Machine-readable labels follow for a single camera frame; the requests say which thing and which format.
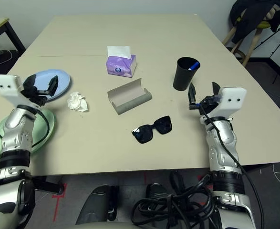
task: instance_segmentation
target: sunglasses lens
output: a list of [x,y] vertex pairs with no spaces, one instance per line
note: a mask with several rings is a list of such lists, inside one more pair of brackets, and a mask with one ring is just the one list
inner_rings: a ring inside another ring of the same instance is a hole
[[149,142],[153,138],[153,130],[150,125],[143,125],[132,131],[139,143]]
[[155,121],[154,126],[162,135],[167,134],[172,130],[172,123],[169,116],[159,118]]

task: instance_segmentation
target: purple tissue box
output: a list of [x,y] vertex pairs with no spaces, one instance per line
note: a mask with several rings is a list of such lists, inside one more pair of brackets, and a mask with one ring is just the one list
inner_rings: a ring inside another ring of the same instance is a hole
[[108,74],[131,78],[136,67],[135,55],[131,55],[131,60],[117,56],[109,56],[106,66]]

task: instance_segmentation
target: black desk leg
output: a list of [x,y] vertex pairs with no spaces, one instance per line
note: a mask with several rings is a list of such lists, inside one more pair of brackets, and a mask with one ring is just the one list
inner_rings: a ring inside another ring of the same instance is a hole
[[25,52],[25,47],[22,44],[22,42],[20,41],[19,37],[17,36],[17,34],[15,33],[14,29],[12,28],[12,26],[10,25],[9,22],[5,23],[4,25],[6,27],[6,34],[9,37],[9,39],[11,40],[11,42],[15,45],[15,47],[17,48],[17,50],[19,51],[19,54],[22,55]]

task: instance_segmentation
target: robotic hand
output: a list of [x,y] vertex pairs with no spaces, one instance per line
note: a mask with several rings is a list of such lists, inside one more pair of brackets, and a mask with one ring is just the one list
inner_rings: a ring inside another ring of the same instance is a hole
[[58,86],[55,76],[48,90],[38,91],[35,77],[22,84],[18,76],[0,75],[0,94],[16,107],[4,125],[0,152],[0,229],[25,227],[35,207],[35,190],[63,192],[62,185],[32,177],[29,169],[35,115]]
[[193,84],[188,92],[189,109],[199,109],[200,122],[207,132],[213,196],[217,206],[212,219],[220,229],[255,229],[235,149],[236,136],[229,120],[241,108],[247,91],[240,87],[220,88],[218,84],[212,84],[214,95],[207,96],[199,104],[196,104]]

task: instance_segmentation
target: crumpled tissue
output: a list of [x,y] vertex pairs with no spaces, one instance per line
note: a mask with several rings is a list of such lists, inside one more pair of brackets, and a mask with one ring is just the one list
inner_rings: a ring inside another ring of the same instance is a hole
[[84,100],[84,96],[82,96],[79,92],[72,92],[70,94],[70,98],[68,99],[68,107],[71,110],[76,111],[88,111],[87,102]]

